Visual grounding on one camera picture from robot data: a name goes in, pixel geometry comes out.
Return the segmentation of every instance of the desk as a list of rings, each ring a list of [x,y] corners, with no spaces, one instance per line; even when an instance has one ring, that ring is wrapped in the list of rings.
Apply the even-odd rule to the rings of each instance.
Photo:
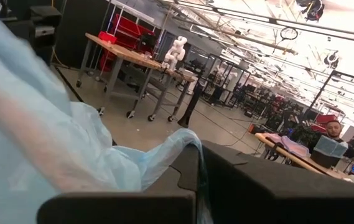
[[[274,145],[275,145],[273,142],[266,139],[266,134],[257,133],[256,137],[261,142],[265,143],[265,145],[267,145],[269,147],[274,147]],[[323,175],[329,175],[331,177],[338,178],[338,179],[349,178],[348,175],[344,174],[341,171],[335,171],[332,169],[326,169],[326,168],[322,167],[321,165],[317,164],[309,157],[299,157],[297,155],[291,154],[289,151],[287,151],[281,147],[277,147],[276,151],[278,153],[280,153],[281,155],[283,155],[284,157],[289,158],[291,161],[300,165],[301,167],[303,167],[307,170],[310,170],[312,172],[316,172],[318,174],[323,174]]]
[[[91,35],[91,34],[86,33],[85,36],[88,38],[88,43],[85,48],[85,53],[84,53],[82,65],[81,65],[80,71],[78,73],[78,80],[77,80],[77,84],[76,84],[77,87],[80,88],[82,85],[81,79],[82,79],[82,76],[86,70],[86,64],[87,64],[89,54],[91,52],[92,44],[96,43],[99,46],[101,46],[102,48],[104,48],[105,50],[107,50],[108,52],[110,52],[116,56],[116,60],[114,60],[113,64],[112,64],[112,71],[111,71],[109,80],[105,86],[105,92],[106,92],[105,100],[106,100],[106,102],[108,101],[108,99],[110,99],[111,95],[116,95],[119,97],[135,100],[133,109],[131,111],[127,112],[127,118],[133,118],[134,114],[135,114],[136,106],[142,100],[142,96],[144,95],[145,91],[147,90],[149,93],[153,94],[158,99],[156,107],[153,111],[153,114],[149,115],[148,120],[149,121],[154,120],[157,112],[160,110],[162,105],[174,106],[174,112],[168,119],[169,121],[174,120],[174,117],[177,114],[177,112],[182,104],[182,101],[184,100],[184,97],[185,97],[186,92],[188,90],[189,84],[191,82],[194,82],[194,80],[191,77],[186,77],[184,75],[180,75],[180,74],[178,74],[174,71],[171,71],[171,70],[164,70],[161,67],[160,63],[155,62],[150,59],[146,59],[141,54],[139,54],[137,52],[133,52],[132,50],[128,50],[120,45],[105,42],[105,41],[103,41],[103,40],[99,39],[98,37]],[[123,61],[131,62],[136,65],[140,65],[140,66],[149,68],[149,72],[147,72],[147,73],[143,73],[143,72],[139,73],[136,71],[134,72],[134,74],[144,76],[144,83],[141,85],[140,89],[138,90],[138,93],[135,93],[135,91],[132,91],[132,90],[126,91],[125,89],[127,89],[127,87],[123,88],[124,89],[123,92],[115,90],[115,88],[119,87],[120,85],[121,86],[125,85],[122,82],[115,85],[117,82],[117,76],[121,70]],[[154,80],[154,78],[151,78],[153,70],[161,71],[162,73],[165,73],[167,75],[167,80],[165,81],[165,84],[158,83]],[[180,98],[178,99],[176,104],[170,103],[170,102],[163,103],[163,101],[165,101],[165,94],[167,93],[168,88],[171,86],[171,81],[173,78],[186,81],[186,84],[184,85],[184,90],[182,91]],[[153,92],[152,89],[147,89],[147,85],[149,82],[150,83],[153,82],[152,84],[160,90],[160,92],[161,92],[160,95],[157,94],[156,92]],[[102,115],[105,112],[106,102],[104,102],[103,106],[100,109],[98,109],[98,112],[100,113],[100,115]]]

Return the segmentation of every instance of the robot figure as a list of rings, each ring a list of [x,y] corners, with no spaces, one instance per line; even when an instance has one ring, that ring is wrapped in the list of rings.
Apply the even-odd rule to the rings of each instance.
[[[175,70],[175,66],[177,65],[177,62],[181,61],[185,57],[184,45],[187,43],[187,41],[188,40],[185,37],[181,37],[181,36],[174,41],[172,47],[164,57],[162,68],[168,68],[169,70],[172,71]]]

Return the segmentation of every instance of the gray concrete floor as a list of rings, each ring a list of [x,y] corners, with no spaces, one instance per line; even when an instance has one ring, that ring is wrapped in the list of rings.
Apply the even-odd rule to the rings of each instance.
[[[104,83],[97,82],[85,75],[82,79],[82,87],[76,88],[77,70],[59,69],[85,103],[99,108],[103,102],[106,102],[106,111],[102,116],[102,122],[111,132],[113,139],[121,146],[148,151],[164,142],[170,134],[180,128],[177,121],[167,122],[167,117],[174,109],[169,106],[163,106],[153,122],[147,120],[156,105],[156,99],[153,96],[147,96],[141,101],[135,117],[127,119],[126,113],[132,109],[133,100],[112,96],[110,100],[105,101]],[[61,79],[58,72],[53,70],[54,74]],[[68,86],[66,89],[70,99],[78,101]],[[180,91],[172,87],[166,98],[176,102],[179,95]],[[177,114],[178,119],[184,114],[189,101],[190,96],[187,95]],[[250,121],[251,118],[246,117],[240,109],[229,110],[229,108],[210,106],[199,101],[190,119],[189,128],[195,131],[200,139],[230,146],[243,153],[251,154],[257,149],[259,141],[252,134],[246,132]]]

